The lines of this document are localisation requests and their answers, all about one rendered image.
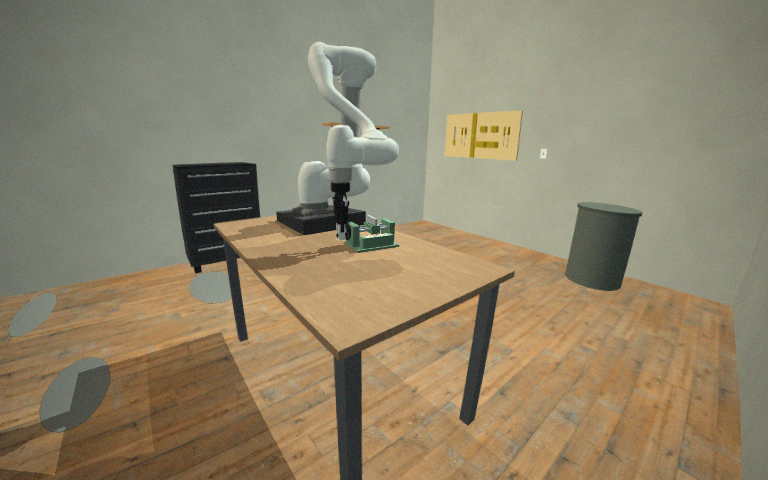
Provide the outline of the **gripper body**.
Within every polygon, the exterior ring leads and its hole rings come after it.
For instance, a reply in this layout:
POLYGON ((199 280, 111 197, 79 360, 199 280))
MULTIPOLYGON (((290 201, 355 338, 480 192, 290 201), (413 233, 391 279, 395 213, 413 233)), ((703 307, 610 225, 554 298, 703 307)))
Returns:
POLYGON ((350 183, 333 183, 331 182, 331 191, 335 192, 335 196, 339 197, 339 205, 341 206, 343 196, 346 197, 346 192, 350 191, 350 183), (339 192, 336 192, 339 191, 339 192))

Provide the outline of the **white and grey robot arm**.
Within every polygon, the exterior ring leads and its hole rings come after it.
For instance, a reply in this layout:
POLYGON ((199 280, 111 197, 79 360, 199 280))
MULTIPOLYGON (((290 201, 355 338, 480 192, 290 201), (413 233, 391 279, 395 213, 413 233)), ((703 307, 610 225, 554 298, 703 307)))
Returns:
POLYGON ((360 48, 316 42, 310 47, 308 64, 320 93, 341 112, 341 116, 340 125, 333 126, 328 132, 326 152, 329 169, 324 163, 316 161, 304 163, 300 170, 300 206, 291 208, 291 212, 303 215, 334 212, 328 206, 328 198, 335 196, 330 189, 330 181, 349 182, 350 191, 346 192, 346 197, 365 192, 370 185, 370 176, 361 164, 388 164, 399 153, 397 143, 376 130, 370 119, 360 111, 361 88, 376 70, 372 54, 360 48), (341 94, 333 86, 333 76, 338 76, 341 94), (362 130, 360 138, 359 128, 362 130))

